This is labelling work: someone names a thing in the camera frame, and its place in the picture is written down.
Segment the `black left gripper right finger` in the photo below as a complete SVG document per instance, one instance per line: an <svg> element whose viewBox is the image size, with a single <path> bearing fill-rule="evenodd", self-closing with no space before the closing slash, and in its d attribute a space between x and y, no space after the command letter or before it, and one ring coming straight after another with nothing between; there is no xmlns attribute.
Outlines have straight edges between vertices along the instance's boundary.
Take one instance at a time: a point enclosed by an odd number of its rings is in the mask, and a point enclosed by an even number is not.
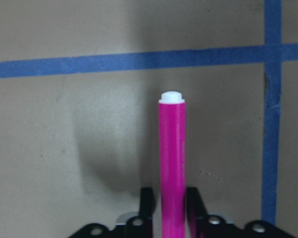
<svg viewBox="0 0 298 238"><path fill-rule="evenodd" d="M193 223L208 216L207 209L197 187L186 188L186 207L188 223Z"/></svg>

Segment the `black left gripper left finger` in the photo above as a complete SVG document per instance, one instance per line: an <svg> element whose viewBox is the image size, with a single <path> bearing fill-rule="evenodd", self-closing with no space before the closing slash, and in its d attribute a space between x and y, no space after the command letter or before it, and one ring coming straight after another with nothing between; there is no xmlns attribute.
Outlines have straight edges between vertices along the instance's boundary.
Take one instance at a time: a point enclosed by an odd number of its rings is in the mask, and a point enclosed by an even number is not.
<svg viewBox="0 0 298 238"><path fill-rule="evenodd" d="M156 201L151 187L143 187L140 191L139 216L152 220Z"/></svg>

